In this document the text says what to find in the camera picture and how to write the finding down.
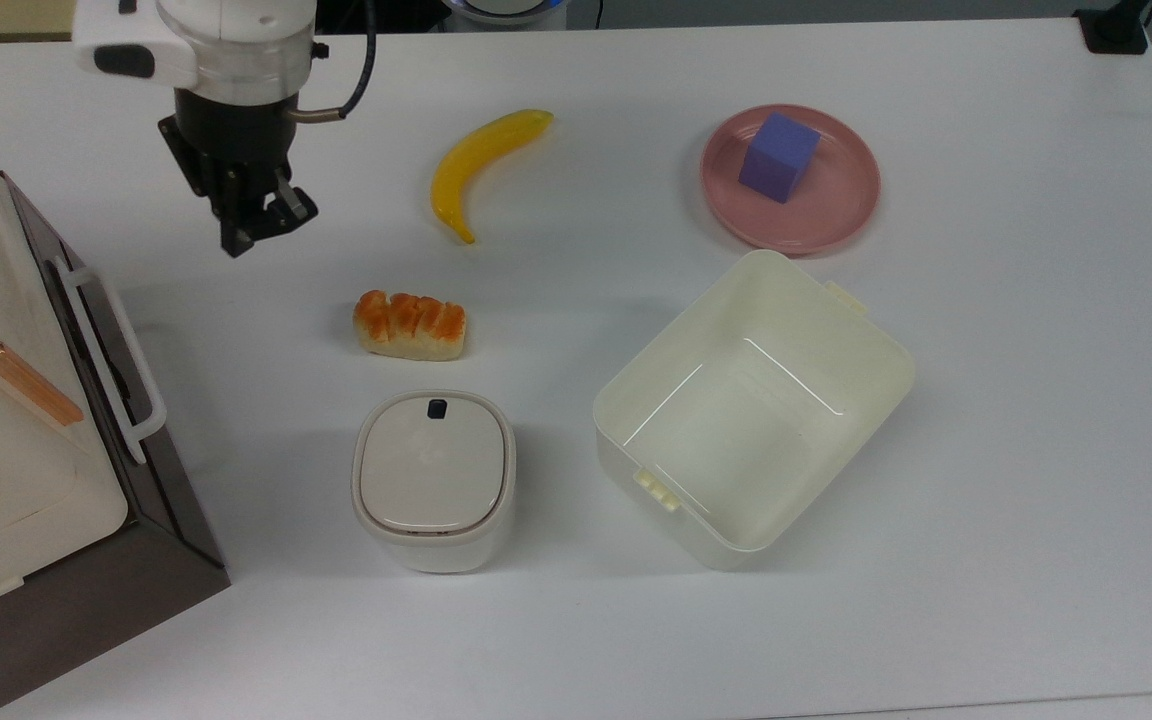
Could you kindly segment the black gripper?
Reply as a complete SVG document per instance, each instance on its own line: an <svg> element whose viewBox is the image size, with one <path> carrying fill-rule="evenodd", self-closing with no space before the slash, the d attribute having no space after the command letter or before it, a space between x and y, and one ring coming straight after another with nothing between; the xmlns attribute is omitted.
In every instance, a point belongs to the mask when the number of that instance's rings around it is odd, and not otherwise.
<svg viewBox="0 0 1152 720"><path fill-rule="evenodd" d="M266 192L274 191L271 214L278 232L296 232L319 215L314 200L293 187L288 154L296 123L285 114L297 94L264 105L230 105L183 90L174 91L175 111L157 123L185 183L198 197L215 199L221 177L243 170ZM230 258L251 250L248 223L259 214L259 199L243 190L219 196L220 242Z"/></svg>

